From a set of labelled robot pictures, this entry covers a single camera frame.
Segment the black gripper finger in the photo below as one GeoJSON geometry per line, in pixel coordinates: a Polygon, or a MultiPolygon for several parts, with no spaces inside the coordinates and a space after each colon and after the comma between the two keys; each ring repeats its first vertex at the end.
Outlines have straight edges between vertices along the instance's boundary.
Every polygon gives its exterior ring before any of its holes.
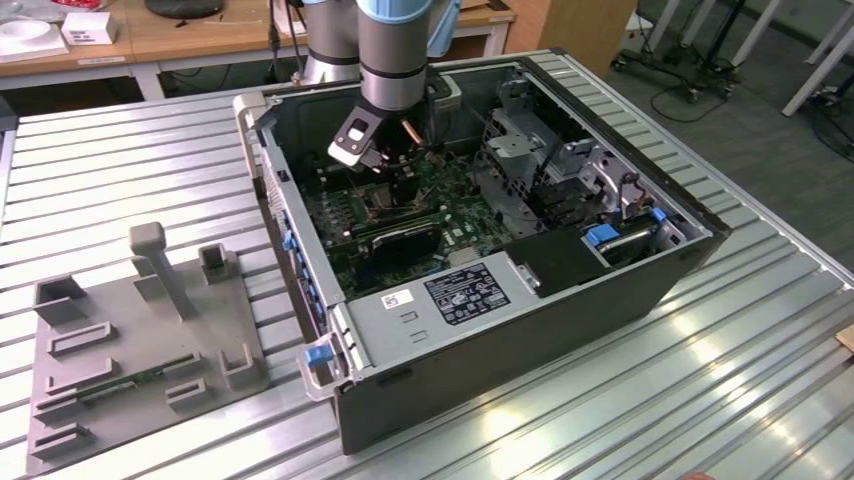
{"type": "Polygon", "coordinates": [[[414,203],[420,188],[418,175],[409,170],[398,170],[393,173],[389,192],[394,207],[404,207],[414,203]]]}

